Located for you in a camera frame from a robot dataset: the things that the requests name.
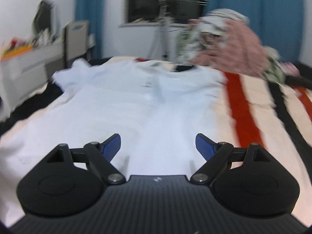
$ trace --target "white cloth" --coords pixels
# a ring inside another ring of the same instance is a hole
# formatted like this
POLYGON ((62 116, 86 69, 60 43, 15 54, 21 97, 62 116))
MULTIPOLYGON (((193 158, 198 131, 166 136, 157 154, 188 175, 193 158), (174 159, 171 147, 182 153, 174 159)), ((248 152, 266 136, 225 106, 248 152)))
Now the white cloth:
POLYGON ((223 36, 226 34, 227 26, 224 19, 217 16, 201 17, 200 23, 197 25, 199 32, 207 32, 214 35, 223 36))
POLYGON ((270 46, 264 46, 263 47, 266 50, 266 54, 268 57, 278 61, 280 59, 280 53, 274 49, 273 47, 270 46))
POLYGON ((232 20, 240 21, 245 24, 249 24, 248 17, 231 9, 215 9, 213 11, 208 12, 207 16, 217 16, 217 17, 221 17, 225 19, 232 19, 232 20))
POLYGON ((170 72, 155 61, 102 68, 84 68, 83 63, 57 73, 54 79, 65 93, 0 145, 0 218, 7 226, 24 215, 15 194, 19 180, 59 143, 80 148, 119 133, 122 146, 112 164, 127 178, 190 177, 204 163, 195 136, 216 137, 213 112, 206 111, 207 123, 201 118, 217 99, 224 82, 221 72, 203 67, 170 72))
POLYGON ((190 64, 199 51, 203 50, 202 37, 197 27, 183 30, 178 36, 178 45, 181 45, 181 50, 177 54, 177 63, 190 64))

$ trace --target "bed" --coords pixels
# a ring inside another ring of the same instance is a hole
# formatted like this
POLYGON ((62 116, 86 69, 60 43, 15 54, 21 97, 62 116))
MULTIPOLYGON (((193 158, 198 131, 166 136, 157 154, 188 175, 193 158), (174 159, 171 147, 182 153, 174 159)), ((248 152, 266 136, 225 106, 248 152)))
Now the bed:
MULTIPOLYGON (((82 76, 78 80, 79 86, 65 87, 64 94, 48 107, 17 122, 3 135, 0 142, 0 179, 4 185, 0 188, 0 201, 4 207, 1 208, 0 219, 5 225, 11 226, 24 214, 15 195, 19 180, 57 144, 68 143, 70 148, 79 148, 91 141, 102 142, 113 133, 120 133, 122 149, 112 164, 126 177, 131 174, 186 174, 190 177, 204 163, 194 149, 194 135, 197 133, 203 133, 214 141, 232 143, 235 147, 247 147, 251 142, 258 142, 299 182, 300 196, 293 215, 306 226, 312 224, 312 151, 309 151, 312 143, 309 104, 312 95, 309 91, 202 68, 202 73, 209 70, 207 75, 211 76, 208 80, 209 92, 196 88, 178 102, 169 102, 166 108, 158 108, 158 105, 146 104, 146 100, 151 101, 147 92, 159 96, 163 88, 153 92, 151 85, 143 85, 143 74, 135 74, 137 78, 130 80, 123 78, 114 67, 120 70, 120 66, 125 68, 124 73, 132 73, 131 66, 140 64, 141 70, 147 73, 157 66, 157 73, 170 74, 174 65, 162 61, 144 63, 135 59, 113 57, 95 68, 96 77, 94 74, 88 78, 81 73, 75 74, 76 81, 82 76), (130 62, 131 65, 123 67, 123 62, 130 62), (116 70, 113 80, 106 77, 106 67, 116 70), (121 84, 129 80, 129 85, 133 81, 141 82, 142 92, 137 94, 136 87, 129 87, 127 94, 120 91, 119 97, 126 99, 120 103, 115 94, 116 88, 112 88, 112 85, 119 87, 118 80, 123 81, 121 84), (93 82, 92 87, 88 84, 90 81, 93 82), (69 116, 76 119, 67 122, 69 116), (147 145, 151 145, 149 150, 146 150, 147 145), (171 162, 164 159, 174 159, 176 167, 171 168, 171 162)), ((185 76, 189 72, 181 73, 176 79, 187 82, 186 86, 183 83, 185 89, 192 86, 192 79, 188 80, 185 76)), ((163 80, 162 83, 168 86, 168 81, 163 80)), ((174 92, 180 90, 175 84, 169 86, 174 92)), ((165 99, 165 102, 173 97, 171 92, 161 92, 161 95, 160 101, 165 99)))

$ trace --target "desk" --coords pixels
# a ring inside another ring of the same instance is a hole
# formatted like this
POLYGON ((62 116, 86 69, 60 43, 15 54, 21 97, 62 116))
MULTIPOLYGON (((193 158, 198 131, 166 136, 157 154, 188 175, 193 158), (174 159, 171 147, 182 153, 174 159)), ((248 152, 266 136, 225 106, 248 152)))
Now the desk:
POLYGON ((56 70, 64 68, 62 56, 63 43, 55 42, 0 62, 0 95, 5 110, 3 116, 9 117, 56 70))

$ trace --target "striped blanket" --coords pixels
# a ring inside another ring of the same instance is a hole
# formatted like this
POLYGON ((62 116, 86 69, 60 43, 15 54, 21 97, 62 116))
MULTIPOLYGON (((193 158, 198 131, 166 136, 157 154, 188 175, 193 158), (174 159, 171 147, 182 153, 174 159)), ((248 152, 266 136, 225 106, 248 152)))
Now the striped blanket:
MULTIPOLYGON (((304 88, 280 86, 245 75, 224 75, 227 83, 212 106, 217 118, 217 138, 212 139, 232 143, 235 147, 247 147, 251 142, 263 145, 297 179, 300 196, 293 215, 306 226, 310 226, 311 92, 304 88)), ((208 115, 204 115, 201 122, 209 124, 205 117, 208 115)), ((19 125, 21 123, 5 134, 2 142, 8 140, 19 125)))

